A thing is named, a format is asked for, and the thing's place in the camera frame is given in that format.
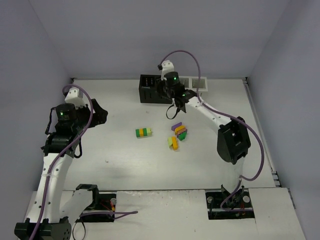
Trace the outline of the yellow orange lego brick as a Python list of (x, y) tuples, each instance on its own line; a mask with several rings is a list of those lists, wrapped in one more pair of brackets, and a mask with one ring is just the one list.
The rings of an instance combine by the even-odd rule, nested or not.
[(172, 149), (173, 149), (174, 151), (178, 150), (179, 145), (178, 145), (177, 137), (176, 137), (176, 136), (172, 136), (172, 137), (171, 137), (171, 141), (172, 141), (172, 144), (171, 144)]

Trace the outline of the pale green lego brick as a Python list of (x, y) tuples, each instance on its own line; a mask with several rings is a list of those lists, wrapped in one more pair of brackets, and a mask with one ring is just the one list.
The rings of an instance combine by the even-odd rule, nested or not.
[(167, 142), (168, 142), (168, 146), (171, 148), (173, 146), (173, 139), (171, 136), (167, 138)]

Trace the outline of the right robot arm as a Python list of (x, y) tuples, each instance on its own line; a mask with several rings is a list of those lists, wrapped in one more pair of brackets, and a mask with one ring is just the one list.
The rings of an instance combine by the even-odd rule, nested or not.
[(186, 89), (176, 71), (156, 78), (155, 89), (161, 97), (171, 100), (178, 112), (195, 114), (213, 130), (217, 135), (217, 154), (225, 162), (226, 173), (222, 175), (221, 187), (229, 193), (237, 189), (251, 147), (248, 130), (243, 125), (244, 119), (218, 113), (196, 91)]

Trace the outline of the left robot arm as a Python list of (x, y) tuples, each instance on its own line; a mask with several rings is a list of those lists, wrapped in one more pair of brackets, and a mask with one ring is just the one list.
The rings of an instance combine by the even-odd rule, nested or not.
[(69, 240), (72, 225), (82, 212), (97, 203), (99, 190), (94, 184), (80, 184), (71, 199), (61, 205), (68, 170), (81, 149), (81, 138), (89, 128), (103, 125), (108, 111), (96, 99), (85, 104), (80, 98), (53, 108), (55, 130), (48, 134), (43, 150), (43, 169), (32, 208), (14, 234), (20, 240)]

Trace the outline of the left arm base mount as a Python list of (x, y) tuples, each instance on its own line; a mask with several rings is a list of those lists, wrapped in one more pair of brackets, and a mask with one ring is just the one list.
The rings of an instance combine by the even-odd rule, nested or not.
[(81, 212), (75, 217), (74, 223), (113, 223), (116, 216), (107, 214), (116, 211), (117, 194), (100, 191), (96, 184), (80, 184), (72, 193)]

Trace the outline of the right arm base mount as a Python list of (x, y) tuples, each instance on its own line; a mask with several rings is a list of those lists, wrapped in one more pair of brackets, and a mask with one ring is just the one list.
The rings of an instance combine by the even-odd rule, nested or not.
[(248, 189), (241, 187), (235, 195), (233, 195), (221, 207), (221, 203), (229, 195), (230, 193), (224, 188), (222, 188), (222, 190), (211, 190), (205, 192), (209, 220), (241, 220), (255, 218)]

